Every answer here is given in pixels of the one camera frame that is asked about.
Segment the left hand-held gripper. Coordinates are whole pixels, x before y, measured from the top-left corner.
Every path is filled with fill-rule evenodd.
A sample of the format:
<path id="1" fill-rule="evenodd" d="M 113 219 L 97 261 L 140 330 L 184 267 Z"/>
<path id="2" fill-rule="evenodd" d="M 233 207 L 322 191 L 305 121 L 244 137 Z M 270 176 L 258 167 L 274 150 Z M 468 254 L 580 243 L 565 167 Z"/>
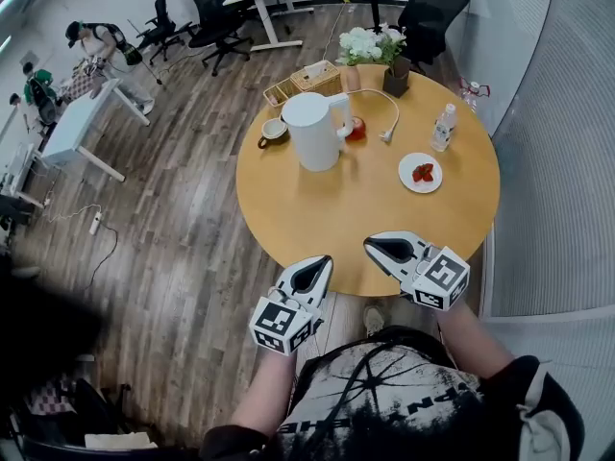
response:
<path id="1" fill-rule="evenodd" d="M 255 343 L 286 356 L 296 352 L 323 324 L 321 304 L 331 277 L 331 256 L 312 256 L 285 268 L 250 320 Z"/>

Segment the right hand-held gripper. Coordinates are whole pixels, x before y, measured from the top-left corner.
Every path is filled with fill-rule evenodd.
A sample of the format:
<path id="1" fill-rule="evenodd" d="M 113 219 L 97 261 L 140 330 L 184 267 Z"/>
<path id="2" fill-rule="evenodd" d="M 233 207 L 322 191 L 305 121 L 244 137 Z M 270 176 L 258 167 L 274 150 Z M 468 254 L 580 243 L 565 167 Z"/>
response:
<path id="1" fill-rule="evenodd" d="M 422 257 L 427 248 L 427 242 L 415 233 L 383 231 L 368 236 L 363 244 L 365 252 L 381 270 L 401 281 L 401 291 L 413 303 L 448 311 L 467 289 L 470 266 L 448 246 L 423 266 L 421 272 L 414 273 L 414 257 Z"/>

